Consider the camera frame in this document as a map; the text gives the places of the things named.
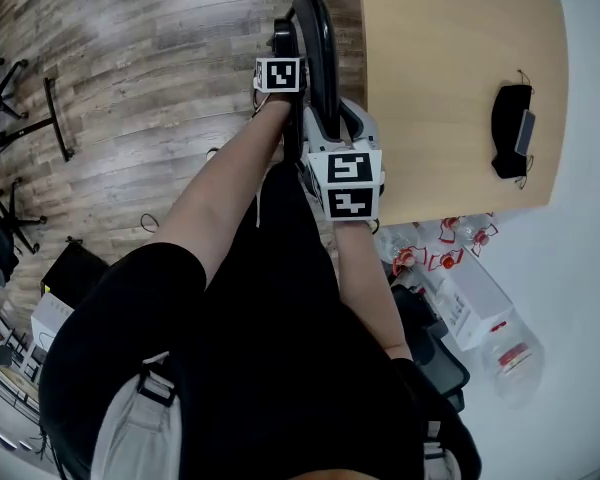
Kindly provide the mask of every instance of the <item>steering wheel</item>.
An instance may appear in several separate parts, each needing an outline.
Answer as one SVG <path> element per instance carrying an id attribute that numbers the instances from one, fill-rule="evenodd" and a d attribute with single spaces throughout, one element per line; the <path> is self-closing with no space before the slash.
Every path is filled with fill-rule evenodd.
<path id="1" fill-rule="evenodd" d="M 297 17 L 304 38 L 309 66 L 309 105 L 328 138 L 340 137 L 340 91 L 338 53 L 331 14 L 324 0 L 293 0 L 284 18 L 274 22 L 270 41 L 275 57 L 299 57 L 298 38 L 292 19 Z M 293 102 L 285 129 L 285 161 L 300 164 L 303 141 L 303 94 Z"/>

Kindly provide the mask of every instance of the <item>wooden floor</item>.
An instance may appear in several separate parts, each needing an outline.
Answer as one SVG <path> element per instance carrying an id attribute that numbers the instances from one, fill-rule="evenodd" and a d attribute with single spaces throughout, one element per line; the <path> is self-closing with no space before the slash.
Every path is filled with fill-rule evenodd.
<path id="1" fill-rule="evenodd" d="M 337 29 L 342 93 L 363 100 L 360 0 L 326 0 Z M 43 77 L 55 98 L 67 144 L 65 164 L 53 131 L 42 130 L 0 157 L 0 188 L 24 179 L 17 201 L 26 216 L 44 214 L 28 236 L 35 256 L 20 256 L 0 295 L 6 317 L 29 327 L 39 283 L 68 235 L 115 262 L 149 234 L 140 216 L 164 218 L 202 166 L 250 115 L 254 59 L 268 51 L 274 17 L 291 0 L 0 0 L 1 68 L 29 67 L 13 103 L 29 121 L 46 117 Z M 7 130 L 22 123 L 8 119 Z M 321 222 L 332 248 L 329 226 Z"/>

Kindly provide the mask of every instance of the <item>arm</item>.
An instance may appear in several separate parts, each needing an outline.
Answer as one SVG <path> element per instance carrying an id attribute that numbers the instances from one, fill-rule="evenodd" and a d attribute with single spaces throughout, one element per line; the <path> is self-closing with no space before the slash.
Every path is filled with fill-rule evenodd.
<path id="1" fill-rule="evenodd" d="M 180 245 L 194 254 L 207 286 L 260 186 L 290 108 L 288 101 L 271 98 L 191 180 L 149 241 Z"/>
<path id="2" fill-rule="evenodd" d="M 335 222 L 340 298 L 391 359 L 411 359 L 402 321 L 366 222 Z"/>

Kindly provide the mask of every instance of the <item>wooden table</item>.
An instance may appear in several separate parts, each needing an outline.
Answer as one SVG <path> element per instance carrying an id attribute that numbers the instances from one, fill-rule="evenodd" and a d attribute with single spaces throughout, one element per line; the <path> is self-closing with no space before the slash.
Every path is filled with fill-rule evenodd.
<path id="1" fill-rule="evenodd" d="M 559 0 L 362 0 L 367 108 L 387 171 L 383 225 L 544 205 L 560 160 L 567 44 Z M 491 109 L 530 78 L 527 185 L 491 167 Z"/>

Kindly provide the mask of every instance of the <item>red label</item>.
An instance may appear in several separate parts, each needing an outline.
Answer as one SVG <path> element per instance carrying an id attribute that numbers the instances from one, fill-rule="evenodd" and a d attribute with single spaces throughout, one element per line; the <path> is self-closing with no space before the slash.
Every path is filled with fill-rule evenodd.
<path id="1" fill-rule="evenodd" d="M 529 347 L 526 343 L 518 343 L 515 347 L 509 350 L 509 352 L 500 356 L 500 366 L 507 366 L 507 364 L 527 350 L 529 350 Z"/>

